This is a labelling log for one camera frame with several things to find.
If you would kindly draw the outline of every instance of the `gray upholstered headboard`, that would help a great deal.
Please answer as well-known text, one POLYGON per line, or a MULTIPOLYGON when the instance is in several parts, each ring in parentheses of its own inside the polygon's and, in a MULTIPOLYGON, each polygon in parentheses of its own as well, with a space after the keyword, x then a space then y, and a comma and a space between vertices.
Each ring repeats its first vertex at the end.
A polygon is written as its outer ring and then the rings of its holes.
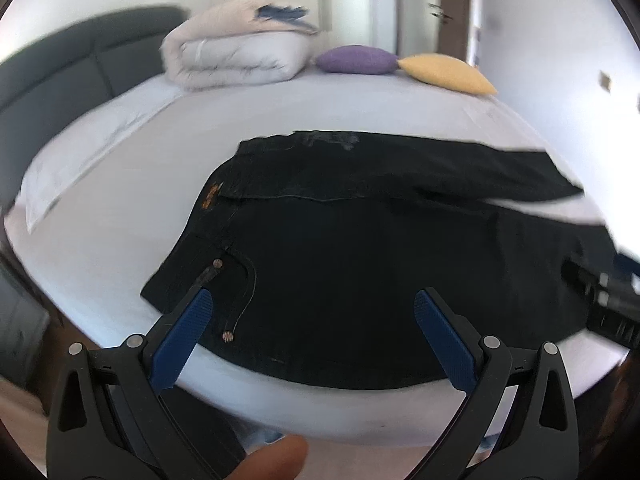
POLYGON ((0 207, 33 157, 80 115, 162 72, 162 38, 178 7, 112 12, 60 30, 0 64, 0 207))

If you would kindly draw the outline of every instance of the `black pants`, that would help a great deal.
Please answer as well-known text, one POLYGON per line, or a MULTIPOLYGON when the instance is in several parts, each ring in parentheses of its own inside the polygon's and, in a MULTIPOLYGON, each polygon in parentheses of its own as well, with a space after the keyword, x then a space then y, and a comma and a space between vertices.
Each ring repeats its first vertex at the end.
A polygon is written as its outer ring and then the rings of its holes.
POLYGON ((560 265, 574 254, 609 269, 606 229, 476 200, 579 192, 542 152, 353 132, 253 139, 207 181, 142 295, 170 310, 220 258, 201 343, 221 357, 336 388, 435 380, 444 374, 412 309, 425 286, 510 346, 584 327, 560 265))

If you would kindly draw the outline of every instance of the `silver screw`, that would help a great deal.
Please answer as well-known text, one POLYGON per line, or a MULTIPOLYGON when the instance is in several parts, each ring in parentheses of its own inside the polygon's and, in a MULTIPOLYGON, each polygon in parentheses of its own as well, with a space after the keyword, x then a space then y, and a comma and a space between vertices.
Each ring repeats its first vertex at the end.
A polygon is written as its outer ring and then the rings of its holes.
POLYGON ((545 343, 544 349, 546 353, 551 355, 556 355, 558 353, 558 347, 553 343, 545 343))
POLYGON ((487 348, 493 348, 494 350, 500 346, 500 340, 493 335, 488 335, 484 338, 484 345, 487 348))
POLYGON ((69 353, 71 355, 78 355, 82 351, 82 343, 73 343, 69 347, 69 353))
POLYGON ((140 345, 142 345, 143 341, 144 340, 142 339, 142 336, 140 334, 130 335, 129 337, 127 337, 127 346, 129 348, 138 348, 140 345))

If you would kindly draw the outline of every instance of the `white bed sheet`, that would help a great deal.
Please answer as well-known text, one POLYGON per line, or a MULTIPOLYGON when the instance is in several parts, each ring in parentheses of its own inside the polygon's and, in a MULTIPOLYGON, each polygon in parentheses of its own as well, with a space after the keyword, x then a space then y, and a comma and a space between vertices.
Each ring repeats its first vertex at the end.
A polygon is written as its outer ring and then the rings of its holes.
MULTIPOLYGON (((140 298, 174 246, 207 177, 243 139, 293 130, 360 130, 540 148, 538 135, 493 98, 404 76, 322 74, 221 88, 174 102, 117 146, 29 235, 15 206, 5 227, 15 253, 60 310, 98 345, 145 333, 158 312, 140 298)), ((562 170, 562 161, 554 158, 562 170)), ((600 222, 588 197, 508 206, 600 222)), ((625 349, 579 333, 560 343, 574 395, 611 370, 625 349)), ((381 446, 431 445, 463 394, 449 381, 385 391, 318 388, 270 378, 196 347, 178 384, 227 412, 286 433, 381 446)), ((506 418, 505 394, 490 433, 506 418)))

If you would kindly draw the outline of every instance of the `folded comforter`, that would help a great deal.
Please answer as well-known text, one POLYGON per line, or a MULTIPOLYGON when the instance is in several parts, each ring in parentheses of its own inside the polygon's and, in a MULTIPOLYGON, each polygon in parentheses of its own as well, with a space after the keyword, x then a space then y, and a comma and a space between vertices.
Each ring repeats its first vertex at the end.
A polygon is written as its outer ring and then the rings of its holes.
POLYGON ((160 48, 166 73, 187 89, 291 79, 311 54, 317 29, 276 19, 268 0, 234 0, 172 30, 160 48))

